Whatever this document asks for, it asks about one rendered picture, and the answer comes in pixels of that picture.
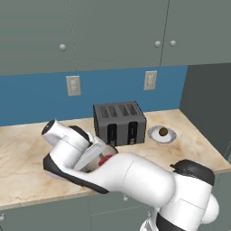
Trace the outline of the grey-green base cupboard door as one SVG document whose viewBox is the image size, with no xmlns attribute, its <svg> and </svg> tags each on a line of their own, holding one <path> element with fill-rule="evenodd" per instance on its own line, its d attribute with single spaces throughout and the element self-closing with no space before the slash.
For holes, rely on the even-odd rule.
<svg viewBox="0 0 231 231">
<path fill-rule="evenodd" d="M 88 198 L 0 210 L 0 231 L 90 231 Z"/>
</svg>

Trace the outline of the dark grey tall side panel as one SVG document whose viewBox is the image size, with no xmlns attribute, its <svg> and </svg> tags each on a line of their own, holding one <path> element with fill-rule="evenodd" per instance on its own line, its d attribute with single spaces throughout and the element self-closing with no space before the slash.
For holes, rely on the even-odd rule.
<svg viewBox="0 0 231 231">
<path fill-rule="evenodd" d="M 231 63 L 188 66 L 180 111 L 227 160 L 231 155 Z"/>
</svg>

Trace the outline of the dark grey four-slot toaster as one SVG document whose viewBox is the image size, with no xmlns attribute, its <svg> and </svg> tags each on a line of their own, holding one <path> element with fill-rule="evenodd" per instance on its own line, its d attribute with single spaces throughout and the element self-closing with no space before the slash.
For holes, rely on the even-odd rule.
<svg viewBox="0 0 231 231">
<path fill-rule="evenodd" d="M 112 146 L 144 143 L 146 117 L 135 101 L 93 105 L 96 136 Z"/>
</svg>

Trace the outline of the grey-green wall cupboard door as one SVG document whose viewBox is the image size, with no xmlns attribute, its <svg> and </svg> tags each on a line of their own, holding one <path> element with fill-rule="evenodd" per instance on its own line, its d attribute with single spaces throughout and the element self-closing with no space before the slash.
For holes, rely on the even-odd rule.
<svg viewBox="0 0 231 231">
<path fill-rule="evenodd" d="M 77 70 L 160 64 L 169 0 L 69 0 Z M 156 48 L 154 43 L 161 42 Z"/>
<path fill-rule="evenodd" d="M 231 0 L 170 0 L 162 66 L 229 62 Z"/>
<path fill-rule="evenodd" d="M 0 76 L 74 69 L 69 0 L 0 0 Z"/>
</svg>

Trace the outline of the red steak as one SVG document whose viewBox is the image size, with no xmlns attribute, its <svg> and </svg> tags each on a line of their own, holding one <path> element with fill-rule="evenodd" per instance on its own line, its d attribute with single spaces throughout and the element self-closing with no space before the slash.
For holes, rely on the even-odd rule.
<svg viewBox="0 0 231 231">
<path fill-rule="evenodd" d="M 106 156 L 103 156 L 102 159 L 100 159 L 100 161 L 98 162 L 98 166 L 102 166 L 106 161 L 108 161 L 113 155 L 112 154 L 108 154 Z"/>
</svg>

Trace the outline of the small white plate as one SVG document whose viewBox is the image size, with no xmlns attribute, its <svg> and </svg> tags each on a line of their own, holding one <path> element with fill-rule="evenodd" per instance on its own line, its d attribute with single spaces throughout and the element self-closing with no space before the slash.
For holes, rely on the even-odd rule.
<svg viewBox="0 0 231 231">
<path fill-rule="evenodd" d="M 160 136 L 159 131 L 163 127 L 168 129 L 168 134 Z M 148 136 L 158 143 L 172 143 L 177 138 L 177 134 L 173 130 L 162 125 L 155 125 L 151 127 L 148 130 Z"/>
</svg>

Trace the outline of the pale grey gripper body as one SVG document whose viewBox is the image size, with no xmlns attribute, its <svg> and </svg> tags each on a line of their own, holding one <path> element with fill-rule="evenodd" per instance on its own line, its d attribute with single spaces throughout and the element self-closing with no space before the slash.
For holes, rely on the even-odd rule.
<svg viewBox="0 0 231 231">
<path fill-rule="evenodd" d="M 86 149 L 81 158 L 74 167 L 75 171 L 81 171 L 89 163 L 91 163 L 100 153 L 106 148 L 106 144 L 100 139 L 96 138 L 93 144 Z"/>
</svg>

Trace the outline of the grey-green drawer front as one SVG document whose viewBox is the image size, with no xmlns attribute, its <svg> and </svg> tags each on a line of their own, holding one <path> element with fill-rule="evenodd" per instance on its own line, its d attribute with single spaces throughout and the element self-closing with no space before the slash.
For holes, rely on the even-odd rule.
<svg viewBox="0 0 231 231">
<path fill-rule="evenodd" d="M 150 208 L 131 197 L 124 201 L 124 194 L 111 192 L 107 194 L 94 194 L 88 197 L 88 211 L 90 215 L 99 215 L 130 208 Z"/>
</svg>

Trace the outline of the beige wall socket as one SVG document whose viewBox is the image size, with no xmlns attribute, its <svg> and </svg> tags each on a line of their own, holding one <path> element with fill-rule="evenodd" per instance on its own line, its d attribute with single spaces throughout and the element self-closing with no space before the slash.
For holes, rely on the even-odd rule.
<svg viewBox="0 0 231 231">
<path fill-rule="evenodd" d="M 70 97 L 81 95 L 81 86 L 79 76 L 67 76 L 67 89 Z"/>
<path fill-rule="evenodd" d="M 144 90 L 153 90 L 155 89 L 157 79 L 157 71 L 146 71 L 144 77 Z"/>
</svg>

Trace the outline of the grey bowl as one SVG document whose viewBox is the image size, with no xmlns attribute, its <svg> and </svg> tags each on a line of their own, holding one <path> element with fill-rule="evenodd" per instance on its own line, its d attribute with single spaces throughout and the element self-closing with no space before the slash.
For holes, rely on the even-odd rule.
<svg viewBox="0 0 231 231">
<path fill-rule="evenodd" d="M 100 153 L 96 158 L 94 158 L 90 163 L 88 163 L 82 170 L 84 172 L 92 172 L 96 170 L 100 167 L 98 166 L 98 162 L 100 161 L 100 159 L 102 159 L 103 156 L 106 156 L 108 154 L 112 154 L 114 156 L 118 154 L 118 150 L 114 146 L 106 145 L 106 148 L 102 151 L 102 153 Z"/>
</svg>

